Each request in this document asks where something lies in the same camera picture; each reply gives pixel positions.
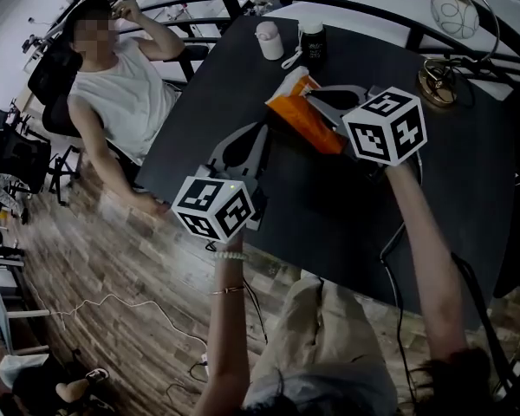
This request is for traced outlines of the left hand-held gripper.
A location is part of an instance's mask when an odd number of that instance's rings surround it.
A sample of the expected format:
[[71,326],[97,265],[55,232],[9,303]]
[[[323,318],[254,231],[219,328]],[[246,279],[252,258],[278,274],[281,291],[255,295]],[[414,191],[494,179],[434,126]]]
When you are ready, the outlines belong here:
[[230,133],[185,179],[172,210],[194,237],[227,243],[243,228],[260,228],[267,197],[258,178],[268,131],[257,122]]

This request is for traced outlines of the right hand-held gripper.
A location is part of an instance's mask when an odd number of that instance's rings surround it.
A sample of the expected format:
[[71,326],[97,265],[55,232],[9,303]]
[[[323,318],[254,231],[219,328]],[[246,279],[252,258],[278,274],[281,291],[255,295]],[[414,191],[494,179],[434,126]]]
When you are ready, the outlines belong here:
[[421,99],[401,89],[390,87],[367,100],[363,87],[332,85],[306,97],[328,127],[348,135],[359,159],[398,166],[427,142]]

